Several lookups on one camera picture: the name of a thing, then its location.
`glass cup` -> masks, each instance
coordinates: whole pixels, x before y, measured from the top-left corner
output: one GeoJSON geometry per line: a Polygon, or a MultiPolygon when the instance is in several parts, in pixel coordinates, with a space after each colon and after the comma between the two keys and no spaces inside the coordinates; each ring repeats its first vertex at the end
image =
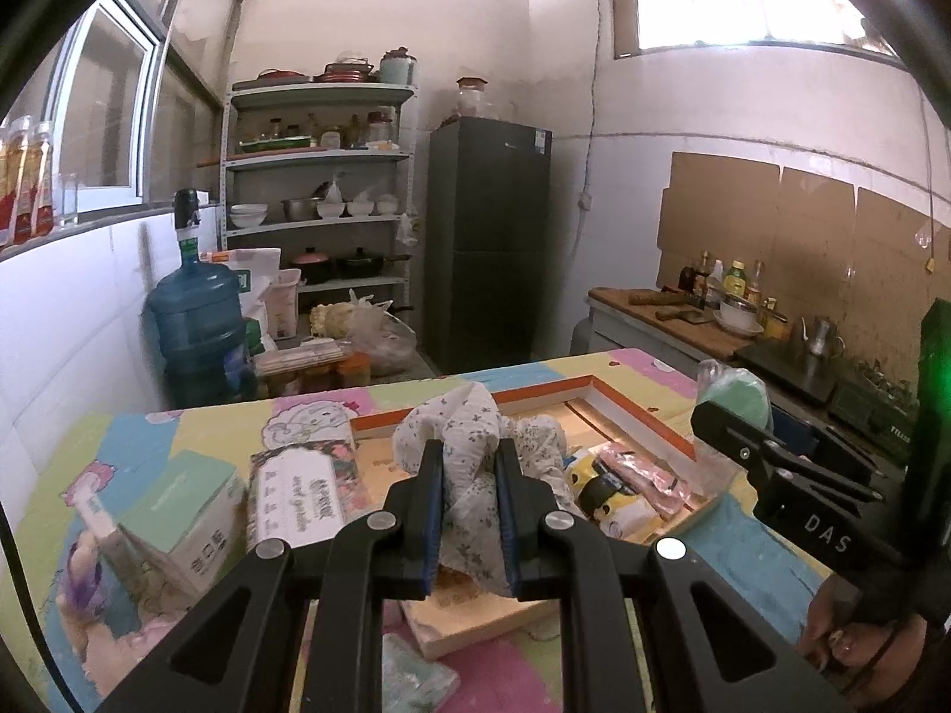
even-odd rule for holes
{"type": "Polygon", "coordinates": [[[53,180],[53,218],[57,228],[79,222],[79,178],[74,173],[58,173],[53,180]]]}

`metal kettle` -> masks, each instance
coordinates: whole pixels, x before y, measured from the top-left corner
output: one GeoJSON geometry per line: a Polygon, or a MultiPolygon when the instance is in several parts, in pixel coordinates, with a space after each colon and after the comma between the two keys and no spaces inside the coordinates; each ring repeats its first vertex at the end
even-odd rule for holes
{"type": "Polygon", "coordinates": [[[805,329],[805,316],[801,316],[800,320],[802,321],[802,342],[807,352],[821,359],[840,357],[845,353],[845,340],[842,339],[842,335],[837,335],[839,328],[832,319],[816,316],[812,321],[812,335],[805,329]],[[835,353],[836,341],[839,341],[842,347],[838,354],[835,353]]]}

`metal shelf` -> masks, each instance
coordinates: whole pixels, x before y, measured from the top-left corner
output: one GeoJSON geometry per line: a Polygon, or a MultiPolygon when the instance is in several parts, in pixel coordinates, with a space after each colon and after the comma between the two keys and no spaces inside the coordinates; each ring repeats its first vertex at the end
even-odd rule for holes
{"type": "Polygon", "coordinates": [[[334,216],[328,219],[306,219],[303,222],[273,222],[269,225],[258,225],[257,227],[253,228],[226,230],[225,235],[227,238],[234,238],[236,235],[257,235],[259,232],[294,230],[296,228],[319,228],[323,225],[349,225],[355,222],[396,222],[398,219],[398,214],[377,214],[377,216],[334,216]]]}
{"type": "Polygon", "coordinates": [[[331,278],[322,284],[301,284],[298,292],[331,292],[358,287],[384,287],[389,284],[405,284],[402,276],[370,276],[369,278],[331,278]]]}
{"type": "Polygon", "coordinates": [[[234,91],[229,100],[239,112],[287,105],[366,105],[398,107],[415,88],[389,83],[294,83],[234,91]]]}
{"type": "Polygon", "coordinates": [[[363,161],[365,163],[395,163],[406,160],[409,153],[398,150],[290,150],[274,153],[261,153],[259,156],[244,156],[240,159],[225,161],[225,170],[230,172],[263,171],[264,169],[279,169],[283,166],[306,166],[308,163],[329,163],[346,161],[363,161]]]}

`white wall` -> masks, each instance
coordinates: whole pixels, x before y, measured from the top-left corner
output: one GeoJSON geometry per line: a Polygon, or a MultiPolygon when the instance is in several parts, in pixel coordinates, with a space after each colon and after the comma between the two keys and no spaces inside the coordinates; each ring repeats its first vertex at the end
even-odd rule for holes
{"type": "MultiPolygon", "coordinates": [[[[376,65],[401,45],[418,59],[420,94],[404,107],[403,125],[415,128],[412,193],[422,214],[429,132],[453,111],[455,80],[481,75],[500,116],[524,118],[528,0],[244,0],[230,78],[255,78],[271,67],[320,75],[344,51],[376,65]]],[[[420,305],[422,249],[414,254],[412,301],[420,305]]]]}
{"type": "MultiPolygon", "coordinates": [[[[215,249],[215,209],[201,220],[200,247],[215,249]]],[[[77,420],[165,409],[141,314],[180,264],[171,213],[0,260],[0,502],[13,526],[77,420]]]]}
{"type": "MultiPolygon", "coordinates": [[[[686,48],[613,58],[600,0],[593,197],[577,199],[591,130],[598,0],[529,0],[531,124],[553,131],[555,222],[543,357],[565,354],[594,286],[653,286],[657,223],[674,151],[765,160],[868,187],[927,213],[921,101],[904,71],[799,48],[686,48]]],[[[951,197],[943,126],[927,102],[931,178],[951,197]]],[[[951,224],[943,201],[936,215],[951,224]]]]}

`metal screw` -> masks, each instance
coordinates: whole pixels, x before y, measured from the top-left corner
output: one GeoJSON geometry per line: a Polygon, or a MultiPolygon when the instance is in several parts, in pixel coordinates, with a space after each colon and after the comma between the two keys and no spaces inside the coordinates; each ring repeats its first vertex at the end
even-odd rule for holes
{"type": "Polygon", "coordinates": [[[262,560],[274,560],[284,554],[284,542],[281,539],[264,539],[263,542],[254,547],[258,557],[262,560]]]}
{"type": "Polygon", "coordinates": [[[396,525],[396,516],[393,512],[374,512],[366,518],[366,523],[374,531],[388,531],[396,525]]]}
{"type": "Polygon", "coordinates": [[[545,515],[545,525],[552,529],[552,531],[567,531],[568,528],[574,525],[574,517],[569,515],[568,512],[549,512],[545,515]]]}
{"type": "Polygon", "coordinates": [[[657,542],[657,554],[667,560],[680,560],[687,554],[687,545],[673,536],[665,536],[657,542]]]}

